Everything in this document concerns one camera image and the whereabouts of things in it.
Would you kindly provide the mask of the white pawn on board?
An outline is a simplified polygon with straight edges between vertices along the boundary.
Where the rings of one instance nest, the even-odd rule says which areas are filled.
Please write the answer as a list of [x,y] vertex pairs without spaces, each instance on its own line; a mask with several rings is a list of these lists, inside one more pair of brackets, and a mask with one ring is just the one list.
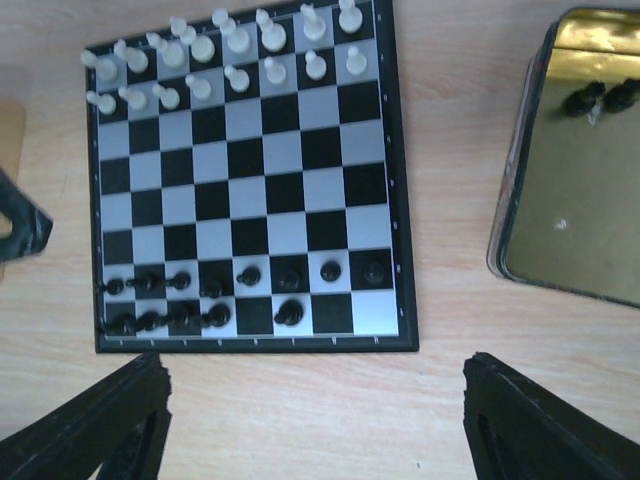
[[97,110],[106,116],[113,115],[117,108],[115,98],[107,93],[99,94],[95,91],[86,92],[86,101],[97,108]]

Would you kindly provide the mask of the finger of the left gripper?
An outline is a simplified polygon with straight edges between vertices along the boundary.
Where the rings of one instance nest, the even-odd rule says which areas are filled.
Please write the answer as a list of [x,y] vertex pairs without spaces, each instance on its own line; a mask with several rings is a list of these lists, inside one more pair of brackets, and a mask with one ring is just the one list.
[[1,238],[1,262],[41,254],[49,241],[53,220],[26,196],[1,170],[1,213],[11,232]]

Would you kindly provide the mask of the black knight piece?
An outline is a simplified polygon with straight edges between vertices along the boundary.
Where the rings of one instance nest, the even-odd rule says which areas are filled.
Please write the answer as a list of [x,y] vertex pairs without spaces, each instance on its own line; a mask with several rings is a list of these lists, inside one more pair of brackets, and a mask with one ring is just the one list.
[[136,318],[134,322],[134,330],[136,333],[153,331],[159,327],[162,316],[155,310],[145,311]]

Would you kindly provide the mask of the gold tin with black pieces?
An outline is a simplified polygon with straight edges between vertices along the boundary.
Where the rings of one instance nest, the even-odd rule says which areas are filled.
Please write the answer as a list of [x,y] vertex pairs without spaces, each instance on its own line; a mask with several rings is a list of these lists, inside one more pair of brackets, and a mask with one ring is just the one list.
[[639,6],[564,12],[531,58],[486,262],[521,284],[639,304]]

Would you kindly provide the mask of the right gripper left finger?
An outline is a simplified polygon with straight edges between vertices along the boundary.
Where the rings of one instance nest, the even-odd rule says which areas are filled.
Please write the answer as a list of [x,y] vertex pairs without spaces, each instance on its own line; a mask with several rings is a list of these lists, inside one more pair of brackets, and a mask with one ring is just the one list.
[[157,479],[172,415],[169,371],[143,353],[1,441],[3,479]]

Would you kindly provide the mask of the black chess piece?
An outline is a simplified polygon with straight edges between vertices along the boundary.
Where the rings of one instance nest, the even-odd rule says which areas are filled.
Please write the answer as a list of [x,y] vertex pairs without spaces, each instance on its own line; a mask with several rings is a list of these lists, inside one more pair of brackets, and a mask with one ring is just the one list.
[[156,288],[158,277],[151,271],[144,272],[140,276],[127,279],[125,285],[130,288],[143,291],[152,291]]
[[167,288],[185,290],[191,285],[191,275],[186,271],[179,271],[175,275],[165,278],[164,284]]

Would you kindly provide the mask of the black silver chess board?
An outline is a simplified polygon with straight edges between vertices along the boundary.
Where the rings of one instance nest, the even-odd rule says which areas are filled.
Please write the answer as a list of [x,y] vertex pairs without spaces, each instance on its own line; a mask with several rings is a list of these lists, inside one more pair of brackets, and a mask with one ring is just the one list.
[[[86,49],[94,341],[99,353],[412,352],[419,347],[393,7],[285,1]],[[156,288],[99,291],[151,271]],[[167,288],[186,271],[191,285]],[[200,296],[213,279],[220,298]],[[172,336],[171,301],[223,302],[221,328]],[[153,331],[102,324],[155,310]]]

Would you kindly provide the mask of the tall black king piece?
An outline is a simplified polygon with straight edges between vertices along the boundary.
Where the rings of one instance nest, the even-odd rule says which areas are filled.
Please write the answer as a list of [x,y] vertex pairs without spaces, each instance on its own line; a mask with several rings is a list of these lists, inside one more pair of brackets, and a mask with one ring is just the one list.
[[221,328],[224,327],[231,319],[231,310],[223,302],[216,303],[200,316],[200,325],[202,328]]

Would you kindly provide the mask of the black pawn near corner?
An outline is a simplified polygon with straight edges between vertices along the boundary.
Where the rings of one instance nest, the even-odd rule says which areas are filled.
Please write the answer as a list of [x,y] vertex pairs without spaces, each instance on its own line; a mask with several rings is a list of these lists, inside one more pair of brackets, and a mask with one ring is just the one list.
[[99,285],[99,291],[112,296],[119,295],[125,289],[125,282],[122,278],[112,278]]

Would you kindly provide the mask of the white rook on board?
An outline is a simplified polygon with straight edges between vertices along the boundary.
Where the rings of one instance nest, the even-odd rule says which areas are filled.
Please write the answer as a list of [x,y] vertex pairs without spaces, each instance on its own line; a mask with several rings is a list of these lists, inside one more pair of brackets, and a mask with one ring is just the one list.
[[109,58],[98,57],[88,49],[81,52],[80,61],[84,67],[93,69],[96,76],[104,82],[112,82],[118,76],[118,66],[114,61]]

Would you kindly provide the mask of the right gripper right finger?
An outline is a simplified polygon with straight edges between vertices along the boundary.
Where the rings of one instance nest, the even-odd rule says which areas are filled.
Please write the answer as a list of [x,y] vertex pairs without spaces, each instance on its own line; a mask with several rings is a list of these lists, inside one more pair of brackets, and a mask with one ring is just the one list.
[[639,445],[486,352],[464,363],[479,479],[637,479]]

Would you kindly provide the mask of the black bishop piece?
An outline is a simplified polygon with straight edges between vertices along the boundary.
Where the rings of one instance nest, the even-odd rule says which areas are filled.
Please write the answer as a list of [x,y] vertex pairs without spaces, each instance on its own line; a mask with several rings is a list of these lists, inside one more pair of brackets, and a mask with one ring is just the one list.
[[201,334],[200,304],[197,301],[171,301],[167,304],[165,323],[172,336]]

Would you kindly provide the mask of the black rook piece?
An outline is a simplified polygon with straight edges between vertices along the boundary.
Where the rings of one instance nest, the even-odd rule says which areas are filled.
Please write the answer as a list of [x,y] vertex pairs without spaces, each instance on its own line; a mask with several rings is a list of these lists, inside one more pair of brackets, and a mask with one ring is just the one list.
[[130,313],[122,313],[100,327],[100,332],[109,336],[131,336],[136,334],[136,317]]

